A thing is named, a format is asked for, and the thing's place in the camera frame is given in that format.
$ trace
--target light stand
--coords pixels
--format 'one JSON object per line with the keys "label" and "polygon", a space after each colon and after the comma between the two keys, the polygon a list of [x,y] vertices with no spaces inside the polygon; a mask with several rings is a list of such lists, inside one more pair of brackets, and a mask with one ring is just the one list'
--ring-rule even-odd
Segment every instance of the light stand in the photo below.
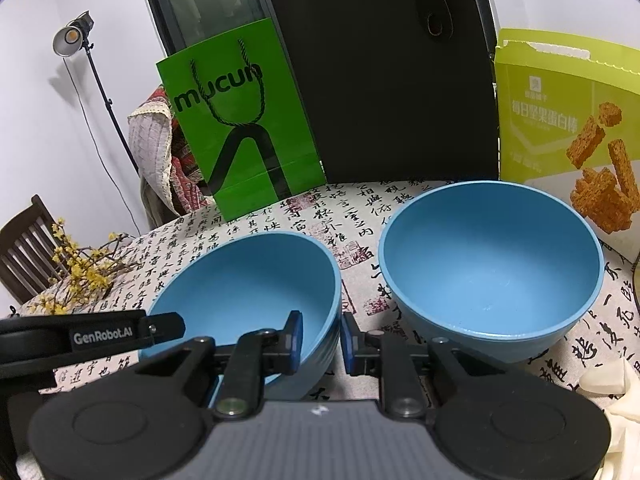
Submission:
{"label": "light stand", "polygon": [[105,94],[100,78],[98,77],[98,72],[95,69],[94,60],[91,57],[91,49],[94,47],[94,44],[93,43],[89,44],[89,41],[87,38],[89,35],[89,31],[91,31],[93,26],[94,26],[94,20],[92,20],[91,17],[89,16],[89,12],[88,11],[84,12],[83,14],[78,16],[76,19],[74,19],[72,22],[69,22],[69,24],[66,27],[61,28],[56,33],[56,35],[53,38],[53,51],[61,57],[69,57],[75,54],[78,50],[80,50],[80,48],[84,48],[84,51],[86,52],[86,56],[89,59],[89,65],[91,66],[91,70],[94,73],[95,81],[96,83],[98,83],[100,94],[102,95],[102,99],[104,100],[104,105],[106,106],[107,111],[109,113],[109,117],[111,117],[113,126],[115,127],[116,132],[120,137],[120,142],[122,143],[122,146],[127,152],[127,155],[129,155],[129,160],[133,164],[133,167],[135,168],[137,173],[138,165],[136,164],[136,161],[134,160],[133,155],[131,154],[131,150],[129,149],[129,145],[127,144],[127,141],[124,139],[124,136],[122,135],[122,130],[120,129],[120,125],[118,124],[118,121],[116,120],[116,117],[113,114],[113,109],[111,108],[113,101],[111,101],[111,99],[109,99]]}

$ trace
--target table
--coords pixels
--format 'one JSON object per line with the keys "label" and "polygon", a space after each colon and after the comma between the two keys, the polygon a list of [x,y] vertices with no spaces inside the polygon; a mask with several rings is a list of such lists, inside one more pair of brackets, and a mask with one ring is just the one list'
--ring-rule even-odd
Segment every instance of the table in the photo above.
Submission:
{"label": "table", "polygon": [[[395,332],[424,342],[402,318],[378,265],[378,239],[390,216],[412,197],[445,182],[329,184],[235,221],[223,223],[214,207],[178,218],[133,242],[142,266],[120,277],[109,297],[84,312],[148,310],[171,277],[188,263],[226,241],[271,230],[292,230],[328,246],[342,272],[342,310],[361,330]],[[640,320],[632,292],[632,263],[603,244],[605,276],[592,309],[555,346],[520,364],[546,381],[574,390],[584,370],[620,357],[640,371]],[[66,391],[137,362],[130,352],[60,368],[58,386]],[[310,400],[377,398],[375,378],[348,378],[338,346],[332,366],[306,396]],[[613,397],[594,399],[601,407]]]}

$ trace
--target bowl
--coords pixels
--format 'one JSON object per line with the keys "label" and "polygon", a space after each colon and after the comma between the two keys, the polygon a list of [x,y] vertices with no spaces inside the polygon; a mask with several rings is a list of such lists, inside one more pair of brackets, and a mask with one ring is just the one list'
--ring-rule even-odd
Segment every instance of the bowl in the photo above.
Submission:
{"label": "bowl", "polygon": [[481,181],[428,191],[380,238],[380,269],[406,320],[517,362],[557,342],[596,299],[602,249],[587,222],[551,195]]}
{"label": "bowl", "polygon": [[[186,326],[180,341],[211,336],[217,345],[261,328],[283,328],[291,310],[302,313],[300,368],[265,381],[265,397],[302,398],[322,377],[338,342],[340,270],[315,239],[271,231],[231,241],[203,254],[165,286],[149,312],[177,312]],[[145,358],[179,341],[140,351]]]}

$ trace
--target metal bolt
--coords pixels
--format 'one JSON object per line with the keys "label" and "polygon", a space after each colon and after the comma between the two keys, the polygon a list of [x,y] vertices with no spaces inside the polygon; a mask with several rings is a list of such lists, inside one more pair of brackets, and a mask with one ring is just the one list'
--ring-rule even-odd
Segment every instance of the metal bolt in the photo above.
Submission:
{"label": "metal bolt", "polygon": [[242,399],[227,397],[218,401],[216,409],[223,415],[242,415],[246,411],[247,405]]}
{"label": "metal bolt", "polygon": [[391,404],[391,410],[400,416],[417,415],[417,413],[420,413],[421,409],[422,407],[420,406],[420,402],[412,399],[411,397],[396,399]]}

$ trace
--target wooden chair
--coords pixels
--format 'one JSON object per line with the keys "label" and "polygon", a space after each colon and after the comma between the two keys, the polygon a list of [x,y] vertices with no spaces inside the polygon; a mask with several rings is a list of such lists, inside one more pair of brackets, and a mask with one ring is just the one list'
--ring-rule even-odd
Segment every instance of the wooden chair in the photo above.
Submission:
{"label": "wooden chair", "polygon": [[21,304],[50,287],[51,261],[59,245],[52,236],[53,218],[38,195],[31,205],[0,229],[0,281]]}

